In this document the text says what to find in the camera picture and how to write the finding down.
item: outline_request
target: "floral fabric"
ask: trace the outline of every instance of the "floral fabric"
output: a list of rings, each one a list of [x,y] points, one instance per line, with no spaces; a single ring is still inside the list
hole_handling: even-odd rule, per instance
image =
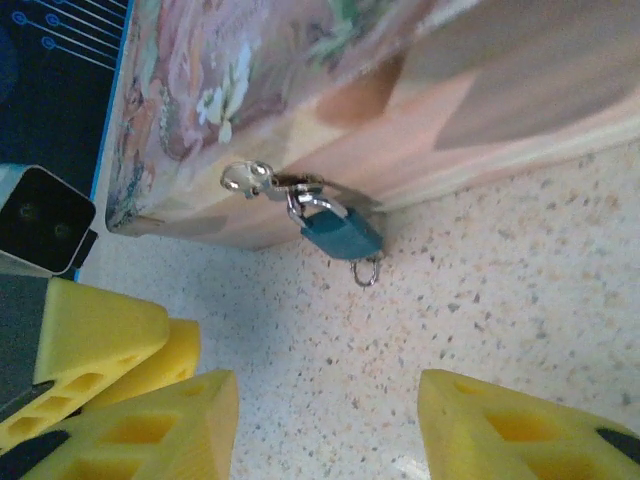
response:
[[[107,224],[159,222],[238,138],[390,56],[425,0],[138,0],[110,121]],[[182,206],[185,211],[189,206]]]

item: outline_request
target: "metal ring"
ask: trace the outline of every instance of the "metal ring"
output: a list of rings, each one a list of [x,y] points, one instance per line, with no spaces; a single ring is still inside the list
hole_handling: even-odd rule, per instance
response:
[[[378,257],[373,257],[367,258],[365,261],[373,264],[369,280],[365,282],[360,279],[360,276],[358,275],[358,262],[351,262],[351,273],[353,274],[353,279],[356,282],[356,285],[359,287],[373,287],[378,281],[378,276],[380,275],[380,259]]]

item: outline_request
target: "yellow foam piece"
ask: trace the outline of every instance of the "yellow foam piece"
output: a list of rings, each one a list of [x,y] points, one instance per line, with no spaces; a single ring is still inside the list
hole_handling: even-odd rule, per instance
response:
[[[156,353],[93,397],[83,412],[136,397],[193,377],[200,357],[200,326],[169,319],[169,340]]]
[[[233,372],[218,370],[82,413],[23,480],[226,480],[238,421]]]
[[[418,416],[432,480],[631,480],[640,466],[580,410],[442,370],[425,370]]]
[[[155,303],[51,279],[33,383],[55,383],[0,424],[0,451],[71,414],[168,337],[167,311]]]

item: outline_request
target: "terrazzo floor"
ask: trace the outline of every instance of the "terrazzo floor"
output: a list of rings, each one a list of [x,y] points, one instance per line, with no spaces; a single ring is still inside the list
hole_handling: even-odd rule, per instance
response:
[[[304,241],[104,233],[81,280],[200,322],[200,371],[239,380],[234,479],[428,479],[425,368],[640,432],[639,201],[632,144],[393,213],[364,291]]]

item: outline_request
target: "blue padlock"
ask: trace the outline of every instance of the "blue padlock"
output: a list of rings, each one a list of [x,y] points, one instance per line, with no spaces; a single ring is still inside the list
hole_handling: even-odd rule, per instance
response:
[[[356,261],[382,250],[382,237],[353,208],[344,218],[323,210],[306,218],[300,233],[331,258]]]
[[[381,252],[382,236],[353,208],[313,193],[290,196],[287,203],[300,233],[331,258],[356,262]],[[305,218],[304,208],[309,205],[321,211]]]

